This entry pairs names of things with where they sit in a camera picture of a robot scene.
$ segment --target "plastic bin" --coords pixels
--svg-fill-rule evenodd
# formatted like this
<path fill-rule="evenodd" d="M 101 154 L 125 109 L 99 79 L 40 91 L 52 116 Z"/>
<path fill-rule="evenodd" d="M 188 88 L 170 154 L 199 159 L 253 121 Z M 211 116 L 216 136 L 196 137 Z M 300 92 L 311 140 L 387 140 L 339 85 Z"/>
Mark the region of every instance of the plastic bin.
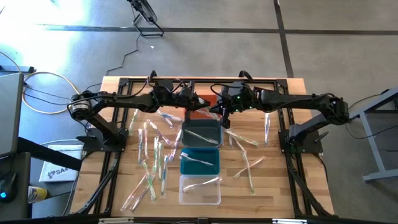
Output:
<path fill-rule="evenodd" d="M 220 152 L 217 148 L 184 148 L 181 152 L 192 159 L 209 162 L 209 166 L 197 161 L 189 161 L 182 157 L 180 172 L 183 175 L 218 175 L 220 173 Z"/>
<path fill-rule="evenodd" d="M 214 144 L 200 139 L 192 134 L 185 133 L 185 130 L 197 133 L 204 138 L 214 139 Z M 191 119 L 188 123 L 182 123 L 182 144 L 186 147 L 219 147 L 223 143 L 223 132 L 220 122 L 215 119 Z"/>
<path fill-rule="evenodd" d="M 200 184 L 217 175 L 181 175 L 179 201 L 182 205 L 218 205 L 221 202 L 220 182 L 206 184 L 184 192 L 182 189 L 191 184 Z"/>

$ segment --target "white cable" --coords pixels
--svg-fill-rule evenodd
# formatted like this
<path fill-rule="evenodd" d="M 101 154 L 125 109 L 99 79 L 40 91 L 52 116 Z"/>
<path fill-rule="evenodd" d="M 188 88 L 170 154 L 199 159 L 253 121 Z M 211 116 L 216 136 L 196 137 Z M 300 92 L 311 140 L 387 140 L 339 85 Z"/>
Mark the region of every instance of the white cable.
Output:
<path fill-rule="evenodd" d="M 72 88 L 74 89 L 74 91 L 75 91 L 77 94 L 79 94 L 79 91 L 76 89 L 76 87 L 73 85 L 73 83 L 72 83 L 71 81 L 69 81 L 69 79 L 67 79 L 67 78 L 64 77 L 63 75 L 59 75 L 59 74 L 56 74 L 56 73 L 52 73 L 52 72 L 34 72 L 34 73 L 31 73 L 31 74 L 26 75 L 25 78 L 24 78 L 24 80 L 26 81 L 26 80 L 28 80 L 30 77 L 32 77 L 32 76 L 34 76 L 34 75 L 37 75 L 37 74 L 51 74 L 51 75 L 56 75 L 56 76 L 58 76 L 58 77 L 61 77 L 61 78 L 63 78 L 65 81 L 67 81 L 67 82 L 72 86 Z M 62 112 L 64 112 L 64 111 L 67 110 L 66 108 L 63 109 L 63 110 L 61 110 L 61 111 L 55 111 L 55 112 L 46 112 L 46 111 L 37 110 L 37 109 L 31 107 L 31 105 L 29 105 L 29 104 L 26 102 L 26 100 L 25 100 L 25 94 L 22 94 L 22 101 L 23 101 L 23 102 L 25 103 L 25 105 L 26 105 L 27 107 L 29 107 L 30 109 L 32 109 L 32 110 L 34 110 L 34 111 L 36 111 L 36 112 L 38 112 L 38 113 L 42 113 L 42 114 L 59 114 L 59 113 L 62 113 Z"/>
<path fill-rule="evenodd" d="M 65 141 L 79 141 L 77 139 L 62 139 L 62 140 L 55 140 L 55 141 L 49 141 L 49 142 L 45 142 L 40 144 L 41 146 L 45 145 L 45 144 L 51 144 L 51 143 L 56 143 L 56 142 L 65 142 Z"/>
<path fill-rule="evenodd" d="M 22 73 L 22 72 L 21 72 L 21 69 L 19 68 L 19 66 L 17 65 L 17 63 L 15 63 L 15 61 L 14 61 L 13 59 L 11 59 L 10 57 L 8 57 L 5 53 L 3 53 L 3 52 L 1 52 L 1 51 L 0 51 L 0 54 L 6 56 L 6 58 L 8 58 L 10 61 L 12 61 L 12 62 L 14 63 L 14 65 L 18 68 L 19 73 Z"/>

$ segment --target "gray metal table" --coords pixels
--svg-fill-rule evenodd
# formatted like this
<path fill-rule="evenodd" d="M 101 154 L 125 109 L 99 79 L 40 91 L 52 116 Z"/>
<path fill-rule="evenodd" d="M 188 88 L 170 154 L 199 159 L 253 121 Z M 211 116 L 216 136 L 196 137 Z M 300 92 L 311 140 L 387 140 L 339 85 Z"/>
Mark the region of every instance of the gray metal table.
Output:
<path fill-rule="evenodd" d="M 398 125 L 397 110 L 377 110 L 397 97 L 398 87 L 383 93 L 378 99 L 350 114 L 350 119 L 360 118 L 367 136 L 372 136 L 383 129 Z M 369 182 L 377 179 L 398 177 L 398 169 L 386 169 L 383 163 L 383 157 L 386 159 L 389 157 L 386 155 L 388 152 L 386 148 L 396 146 L 398 143 L 398 128 L 392 128 L 388 132 L 370 137 L 368 141 L 379 172 L 364 175 L 364 181 Z"/>

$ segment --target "yellow object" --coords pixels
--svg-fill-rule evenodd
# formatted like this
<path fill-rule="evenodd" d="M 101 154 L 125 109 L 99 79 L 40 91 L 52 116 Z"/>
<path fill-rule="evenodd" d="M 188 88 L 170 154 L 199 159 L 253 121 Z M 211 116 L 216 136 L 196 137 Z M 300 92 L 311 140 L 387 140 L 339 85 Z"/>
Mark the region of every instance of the yellow object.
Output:
<path fill-rule="evenodd" d="M 43 189 L 41 187 L 32 187 L 29 186 L 27 190 L 27 201 L 29 203 L 41 202 L 47 196 L 47 189 Z"/>

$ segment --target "black desk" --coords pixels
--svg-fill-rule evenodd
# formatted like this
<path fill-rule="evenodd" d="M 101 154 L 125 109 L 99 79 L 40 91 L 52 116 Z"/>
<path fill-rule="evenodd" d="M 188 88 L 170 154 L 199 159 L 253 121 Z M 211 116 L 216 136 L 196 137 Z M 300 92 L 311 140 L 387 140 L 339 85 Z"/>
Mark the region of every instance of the black desk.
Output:
<path fill-rule="evenodd" d="M 30 154 L 22 152 L 12 157 L 0 160 L 0 173 L 11 171 L 17 173 L 18 193 L 16 198 L 9 203 L 0 203 L 0 220 L 20 220 L 30 218 L 28 215 L 27 189 L 30 175 Z"/>

